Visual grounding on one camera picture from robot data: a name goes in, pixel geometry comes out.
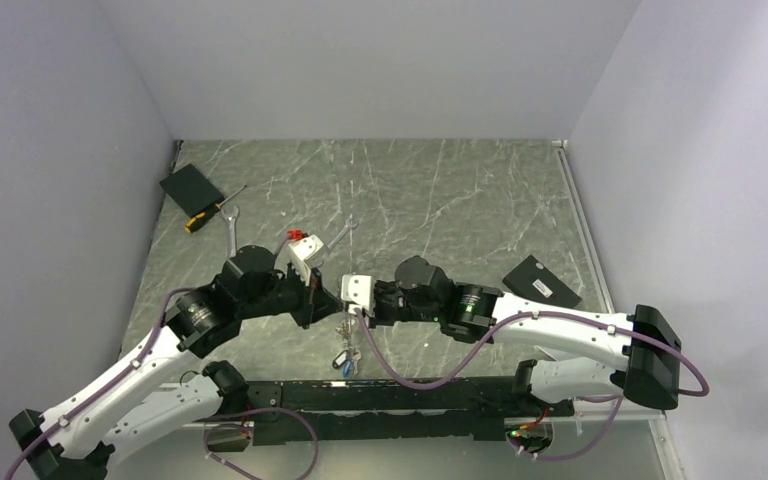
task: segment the table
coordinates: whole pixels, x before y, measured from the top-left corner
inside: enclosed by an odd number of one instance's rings
[[[226,194],[249,185],[229,202],[241,212],[238,246],[272,249],[290,228],[327,242],[353,214],[360,226],[321,268],[332,292],[346,273],[392,280],[413,255],[456,281],[504,289],[502,277],[531,254],[583,298],[579,309],[604,311],[557,149],[545,140],[185,141],[175,168],[195,165]],[[167,197],[123,351],[146,334],[166,291],[208,283],[222,266],[221,218],[195,234],[184,231],[185,222]],[[334,331],[341,319],[334,315],[309,330],[289,315],[247,320],[239,337],[205,363],[229,360],[249,380],[339,379],[331,360],[341,349]],[[399,323],[374,336],[408,377],[439,377],[471,347],[434,324]],[[364,356],[358,378],[386,378],[362,332],[354,341]],[[489,346],[461,375],[513,375],[529,358],[544,357],[529,346]]]

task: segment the sticker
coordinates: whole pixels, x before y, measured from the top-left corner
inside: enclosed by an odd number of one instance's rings
[[[552,296],[552,290],[540,280],[535,280],[534,283],[532,283],[532,285],[534,285],[534,288],[536,288],[540,293],[542,293],[544,297],[549,298]]]

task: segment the metal wrench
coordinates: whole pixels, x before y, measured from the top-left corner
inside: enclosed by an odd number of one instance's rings
[[[236,205],[223,205],[219,213],[228,224],[228,258],[231,258],[237,254],[237,217],[240,216],[240,209]]]
[[[338,243],[340,243],[340,240],[343,239],[343,237],[346,236],[347,233],[349,233],[349,230],[354,230],[357,228],[357,226],[360,225],[360,222],[355,220],[354,215],[349,215],[349,218],[346,219],[346,224],[343,225],[343,228],[337,232],[337,236],[334,237],[333,240],[328,242],[328,251],[334,249],[334,247],[337,246]]]

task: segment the floor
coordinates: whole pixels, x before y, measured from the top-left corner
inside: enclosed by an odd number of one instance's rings
[[[176,168],[186,164],[226,194],[249,185],[229,202],[241,210],[238,246],[271,249],[290,228],[327,242],[353,214],[360,226],[322,268],[325,286],[334,292],[349,272],[392,279],[412,255],[457,281],[502,288],[502,277],[531,254],[583,298],[579,309],[602,309],[549,141],[186,141]],[[195,234],[184,231],[185,222],[167,197],[124,351],[148,331],[166,291],[208,283],[222,265],[227,244],[221,218]],[[248,320],[238,338],[206,361],[227,359],[251,380],[338,379],[331,360],[341,349],[334,331],[341,319],[335,315],[310,330],[296,327],[288,315]],[[394,367],[410,377],[438,377],[470,348],[432,324],[397,324],[375,336]],[[364,354],[358,378],[385,378],[360,332],[355,344]],[[512,375],[528,358],[541,353],[529,346],[488,346],[462,375]]]

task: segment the robotic arm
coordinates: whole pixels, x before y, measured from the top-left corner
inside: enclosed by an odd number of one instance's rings
[[[344,276],[341,302],[323,287],[317,267],[327,255],[324,249],[315,235],[291,242],[286,273],[275,268],[275,255],[263,247],[238,250],[210,284],[180,296],[134,350],[90,385],[44,412],[24,410],[14,417],[10,429],[23,455],[12,471],[27,459],[40,480],[101,480],[128,455],[183,424],[246,410],[248,385],[228,362],[208,364],[175,390],[155,390],[236,337],[243,320],[281,313],[290,313],[307,329],[347,309],[365,319],[368,328],[435,322],[460,342],[515,342],[567,352],[554,353],[555,362],[520,363],[513,393],[539,405],[620,394],[650,408],[678,405],[678,360],[615,334],[642,332],[680,350],[680,341],[654,308],[606,315],[539,304],[453,282],[421,257],[399,265],[392,282]],[[561,319],[535,321],[547,312]],[[512,321],[512,315],[522,318]],[[600,330],[564,315],[611,328]]]

